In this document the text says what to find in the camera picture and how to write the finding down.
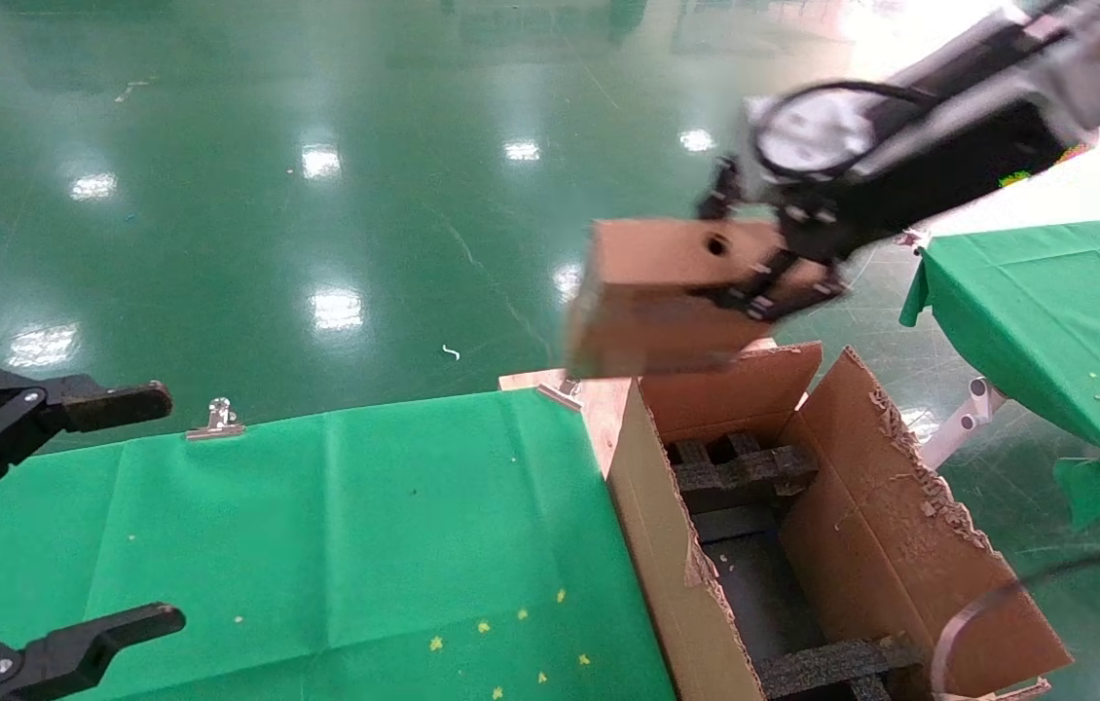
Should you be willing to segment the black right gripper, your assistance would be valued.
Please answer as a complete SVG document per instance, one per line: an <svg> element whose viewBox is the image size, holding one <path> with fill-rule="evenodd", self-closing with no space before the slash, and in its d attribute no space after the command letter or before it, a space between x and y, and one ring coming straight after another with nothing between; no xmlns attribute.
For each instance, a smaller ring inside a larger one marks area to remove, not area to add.
<svg viewBox="0 0 1100 701"><path fill-rule="evenodd" d="M788 251L778 249L743 280L706 287L703 297L754 322L778 322L834 302L848 289L835 259L981 199L999 190L1008 176L1049 169L1067 150L1045 124L1040 107L1018 99L932 139L895 164L796 186L780 208ZM719 157L714 180L700 199L700 219L724 221L741 202L736 160Z"/></svg>

